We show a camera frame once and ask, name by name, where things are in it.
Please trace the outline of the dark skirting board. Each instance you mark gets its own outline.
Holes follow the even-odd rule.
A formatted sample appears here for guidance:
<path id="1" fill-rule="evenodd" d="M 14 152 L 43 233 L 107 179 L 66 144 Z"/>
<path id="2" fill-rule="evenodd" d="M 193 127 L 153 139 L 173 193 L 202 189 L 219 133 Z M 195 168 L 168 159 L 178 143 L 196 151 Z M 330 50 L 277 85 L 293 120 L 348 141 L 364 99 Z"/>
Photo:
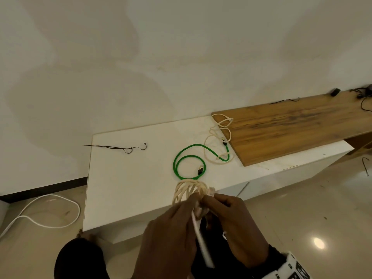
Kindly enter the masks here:
<path id="1" fill-rule="evenodd" d="M 21 192 L 16 192 L 12 194 L 7 194 L 0 196 L 0 201 L 6 203 L 14 203 L 19 201 L 24 201 L 27 199 L 40 197 L 46 194 L 53 194 L 68 189 L 73 189 L 76 187 L 81 187 L 87 185 L 88 177 L 78 178 L 66 182 L 56 183 L 49 186 L 38 187 L 30 190 L 25 190 Z"/>

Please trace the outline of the white low cabinet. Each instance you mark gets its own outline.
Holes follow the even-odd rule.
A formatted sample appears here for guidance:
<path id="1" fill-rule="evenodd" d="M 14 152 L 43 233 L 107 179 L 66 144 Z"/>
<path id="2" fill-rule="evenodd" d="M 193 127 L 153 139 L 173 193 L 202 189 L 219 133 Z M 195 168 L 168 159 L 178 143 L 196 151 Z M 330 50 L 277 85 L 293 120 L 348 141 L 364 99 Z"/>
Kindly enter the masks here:
<path id="1" fill-rule="evenodd" d="M 213 125 L 206 116 L 94 135 L 93 145 L 146 143 L 147 149 L 126 154 L 92 147 L 82 230 L 113 244 L 143 234 L 148 222 L 171 205 L 179 182 L 174 158 L 183 148 L 202 144 Z M 247 167 L 237 157 L 226 165 L 205 159 L 200 180 L 245 201 L 312 178 L 352 149 L 342 140 Z"/>

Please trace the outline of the wooden desk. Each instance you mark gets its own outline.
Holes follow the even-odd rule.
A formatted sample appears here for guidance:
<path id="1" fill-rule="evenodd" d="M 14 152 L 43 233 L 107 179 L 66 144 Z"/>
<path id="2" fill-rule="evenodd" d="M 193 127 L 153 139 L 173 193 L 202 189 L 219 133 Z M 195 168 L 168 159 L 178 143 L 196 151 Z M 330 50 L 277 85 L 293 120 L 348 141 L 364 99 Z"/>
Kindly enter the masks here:
<path id="1" fill-rule="evenodd" d="M 218 113 L 233 118 L 230 145 L 244 167 L 372 132 L 372 95 L 354 90 Z"/>

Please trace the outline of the white cable tie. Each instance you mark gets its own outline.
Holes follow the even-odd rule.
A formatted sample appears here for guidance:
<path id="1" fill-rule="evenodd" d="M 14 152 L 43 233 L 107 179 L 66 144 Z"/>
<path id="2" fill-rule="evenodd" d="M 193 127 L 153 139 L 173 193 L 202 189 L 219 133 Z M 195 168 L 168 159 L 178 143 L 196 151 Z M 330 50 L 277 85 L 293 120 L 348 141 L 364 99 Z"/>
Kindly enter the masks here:
<path id="1" fill-rule="evenodd" d="M 191 219 L 192 219 L 194 231 L 195 231 L 195 234 L 196 234 L 196 239 L 197 239 L 197 242 L 199 244 L 199 248 L 200 248 L 203 260 L 205 262 L 205 265 L 208 268 L 213 268 L 214 269 L 215 265 L 213 263 L 212 257 L 209 253 L 207 244 L 206 244 L 206 242 L 205 242 L 205 240 L 204 240 L 204 238 L 203 238 L 203 236 L 200 232 L 200 221 L 196 220 L 196 216 L 195 216 L 193 211 L 191 213 Z"/>

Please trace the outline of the person's left hand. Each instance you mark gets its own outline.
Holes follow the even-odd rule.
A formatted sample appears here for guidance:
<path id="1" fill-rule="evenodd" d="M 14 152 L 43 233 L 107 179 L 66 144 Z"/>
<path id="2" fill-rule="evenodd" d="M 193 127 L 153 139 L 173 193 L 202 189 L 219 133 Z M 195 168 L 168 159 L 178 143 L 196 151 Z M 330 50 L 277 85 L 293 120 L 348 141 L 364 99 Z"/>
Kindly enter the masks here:
<path id="1" fill-rule="evenodd" d="M 188 279 L 197 252 L 191 217 L 176 219 L 177 204 L 149 222 L 131 279 Z"/>

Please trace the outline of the person's right hand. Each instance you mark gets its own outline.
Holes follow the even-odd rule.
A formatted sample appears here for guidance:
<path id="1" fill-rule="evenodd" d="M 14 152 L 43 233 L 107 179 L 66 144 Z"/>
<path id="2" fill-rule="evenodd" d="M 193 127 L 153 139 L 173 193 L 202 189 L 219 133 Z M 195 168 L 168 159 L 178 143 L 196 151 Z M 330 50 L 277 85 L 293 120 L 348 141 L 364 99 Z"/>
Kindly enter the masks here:
<path id="1" fill-rule="evenodd" d="M 232 254 L 247 268 L 262 263 L 268 252 L 269 244 L 255 224 L 244 201 L 238 197 L 215 194 L 203 198 L 230 198 L 230 222 L 221 222 Z"/>

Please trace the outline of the person's right forearm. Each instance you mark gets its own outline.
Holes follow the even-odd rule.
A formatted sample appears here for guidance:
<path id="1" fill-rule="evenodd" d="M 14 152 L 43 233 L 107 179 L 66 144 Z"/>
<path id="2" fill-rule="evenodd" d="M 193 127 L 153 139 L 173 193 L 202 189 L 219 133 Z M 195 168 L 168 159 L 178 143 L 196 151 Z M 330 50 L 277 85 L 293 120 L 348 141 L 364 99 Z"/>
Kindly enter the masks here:
<path id="1" fill-rule="evenodd" d="M 286 263 L 286 256 L 269 245 L 266 259 L 250 269 L 251 279 L 280 279 L 279 269 Z"/>

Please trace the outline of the person's black trouser leg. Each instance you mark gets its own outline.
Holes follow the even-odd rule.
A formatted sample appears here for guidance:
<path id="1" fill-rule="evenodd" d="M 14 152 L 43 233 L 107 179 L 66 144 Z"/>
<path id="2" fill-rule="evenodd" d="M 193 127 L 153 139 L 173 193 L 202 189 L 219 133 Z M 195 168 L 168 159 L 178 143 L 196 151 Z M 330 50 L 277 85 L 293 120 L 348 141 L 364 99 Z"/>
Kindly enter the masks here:
<path id="1" fill-rule="evenodd" d="M 54 279 L 110 279 L 102 249 L 85 238 L 69 241 L 59 252 Z"/>

